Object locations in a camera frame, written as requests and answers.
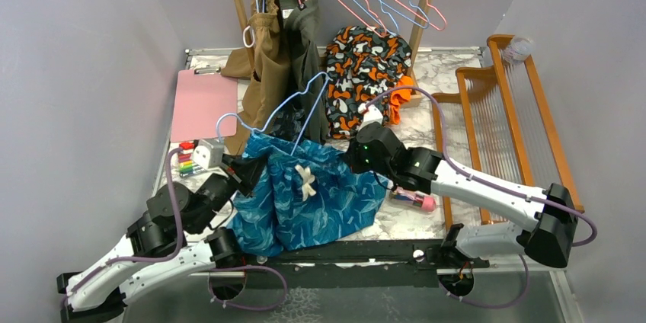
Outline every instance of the screw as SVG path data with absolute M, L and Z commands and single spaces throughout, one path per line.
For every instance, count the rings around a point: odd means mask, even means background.
M 421 261 L 423 261 L 423 260 L 424 260 L 424 251 L 422 251 L 421 249 L 416 249 L 416 250 L 413 252 L 413 258 L 414 258 L 417 262 L 421 262 Z

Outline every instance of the camouflage fabric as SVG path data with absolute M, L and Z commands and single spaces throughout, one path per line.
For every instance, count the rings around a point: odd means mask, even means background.
M 411 66 L 411 48 L 400 36 L 379 37 L 367 27 L 339 31 L 327 47 L 328 85 L 325 114 L 330 136 L 347 139 L 361 124 L 359 105 L 397 85 Z M 389 122 L 389 97 L 376 106 Z

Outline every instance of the white ring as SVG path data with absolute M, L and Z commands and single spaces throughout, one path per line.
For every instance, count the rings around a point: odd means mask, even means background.
M 247 43 L 247 31 L 249 30 L 251 30 L 251 43 Z M 245 27 L 242 31 L 242 44 L 245 45 L 247 49 L 254 47 L 256 44 L 256 36 L 254 35 L 254 31 L 251 29 L 251 26 Z

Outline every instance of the pink clipboard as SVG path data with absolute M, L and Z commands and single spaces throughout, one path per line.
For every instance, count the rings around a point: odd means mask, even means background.
M 182 70 L 177 74 L 171 142 L 215 138 L 218 119 L 228 112 L 238 112 L 237 109 L 237 79 Z M 233 116 L 222 120 L 222 136 L 235 135 L 235 122 Z

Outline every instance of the marble tabletop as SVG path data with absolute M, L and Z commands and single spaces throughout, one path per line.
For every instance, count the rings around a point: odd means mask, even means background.
M 193 56 L 190 67 L 202 69 L 206 67 L 224 66 L 227 56 Z M 480 67 L 478 53 L 461 50 L 458 52 L 440 53 L 419 53 L 414 64 L 417 82 L 421 88 L 429 93 L 445 92 L 457 93 L 458 86 L 455 70 L 462 66 Z M 248 81 L 238 81 L 238 107 L 241 106 L 241 99 L 248 86 Z M 406 146 L 424 146 L 435 149 L 435 135 L 433 130 L 430 102 L 423 99 L 419 107 L 401 109 L 401 122 L 391 126 L 398 138 Z M 448 145 L 448 155 L 455 160 L 470 165 L 469 144 L 465 136 L 463 119 L 458 111 L 451 112 L 451 108 L 443 108 L 447 127 L 445 137 Z M 331 140 L 329 145 L 344 150 L 347 147 L 347 140 Z M 197 190 L 209 177 L 208 174 L 199 174 L 189 178 L 179 178 L 177 161 L 173 161 L 173 179 L 180 181 L 191 190 Z M 161 184 L 165 184 L 165 178 L 161 178 Z M 445 235 L 444 214 L 442 202 L 436 197 L 437 209 L 433 212 L 424 212 L 391 200 L 388 196 L 376 215 L 375 223 L 342 240 L 393 240 L 393 239 L 417 239 L 417 238 L 443 238 Z M 452 212 L 454 223 L 466 225 L 478 225 L 480 216 L 478 208 L 458 200 L 452 200 Z M 231 212 L 230 205 L 225 206 L 220 214 L 213 220 L 217 224 Z M 206 229 L 201 235 L 190 235 L 189 241 L 202 240 L 210 233 Z

